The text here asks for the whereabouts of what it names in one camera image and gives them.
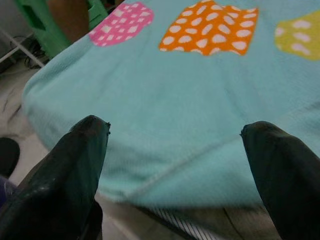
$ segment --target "person's leg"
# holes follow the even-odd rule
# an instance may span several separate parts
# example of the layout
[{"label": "person's leg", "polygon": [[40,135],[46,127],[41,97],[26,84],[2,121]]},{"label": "person's leg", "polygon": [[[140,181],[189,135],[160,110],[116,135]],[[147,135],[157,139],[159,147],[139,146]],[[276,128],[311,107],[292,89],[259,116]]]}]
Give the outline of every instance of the person's leg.
[{"label": "person's leg", "polygon": [[89,32],[86,0],[48,0],[47,4],[54,21],[71,43]]}]

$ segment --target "orange patch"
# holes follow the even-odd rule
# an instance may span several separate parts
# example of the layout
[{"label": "orange patch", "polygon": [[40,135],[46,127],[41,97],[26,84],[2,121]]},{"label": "orange patch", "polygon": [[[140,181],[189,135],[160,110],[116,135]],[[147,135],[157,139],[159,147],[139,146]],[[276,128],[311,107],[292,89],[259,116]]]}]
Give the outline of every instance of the orange patch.
[{"label": "orange patch", "polygon": [[259,10],[221,6],[202,0],[183,10],[159,44],[163,52],[197,52],[210,56],[220,51],[245,55],[255,32]]}]

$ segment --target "tiled floor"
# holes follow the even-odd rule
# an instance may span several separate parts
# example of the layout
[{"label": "tiled floor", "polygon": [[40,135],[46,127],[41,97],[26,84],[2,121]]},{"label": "tiled floor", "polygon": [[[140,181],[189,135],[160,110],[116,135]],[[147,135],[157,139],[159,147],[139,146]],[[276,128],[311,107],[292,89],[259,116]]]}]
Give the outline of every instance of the tiled floor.
[{"label": "tiled floor", "polygon": [[[0,73],[0,137],[16,140],[21,149],[19,162],[10,177],[15,184],[19,184],[48,153],[21,109],[23,88],[36,72],[26,69],[23,62],[18,62]],[[96,199],[103,209],[104,240],[182,240],[131,206],[112,203],[99,194]]]}]

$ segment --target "turquoise blanket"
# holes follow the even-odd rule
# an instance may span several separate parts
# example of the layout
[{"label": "turquoise blanket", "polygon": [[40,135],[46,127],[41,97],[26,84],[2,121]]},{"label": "turquoise blanket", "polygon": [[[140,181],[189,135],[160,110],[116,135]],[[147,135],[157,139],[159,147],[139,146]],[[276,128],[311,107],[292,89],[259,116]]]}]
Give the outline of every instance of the turquoise blanket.
[{"label": "turquoise blanket", "polygon": [[255,121],[320,155],[320,61],[275,41],[278,24],[319,10],[319,0],[216,1],[259,14],[245,54],[210,56],[159,49],[197,1],[141,2],[154,18],[135,37],[103,47],[86,35],[28,82],[23,109],[47,148],[85,116],[110,122],[99,191],[149,207],[260,203],[239,135]]}]

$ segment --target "green plastic chair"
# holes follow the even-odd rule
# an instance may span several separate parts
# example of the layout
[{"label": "green plastic chair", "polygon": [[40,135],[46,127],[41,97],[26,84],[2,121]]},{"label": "green plastic chair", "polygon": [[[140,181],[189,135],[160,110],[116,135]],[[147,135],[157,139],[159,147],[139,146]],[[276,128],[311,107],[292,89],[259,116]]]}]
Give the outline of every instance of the green plastic chair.
[{"label": "green plastic chair", "polygon": [[[15,0],[15,2],[50,59],[71,45],[51,16],[47,0]],[[87,0],[87,3],[91,30],[104,20],[108,13],[100,0]]]}]

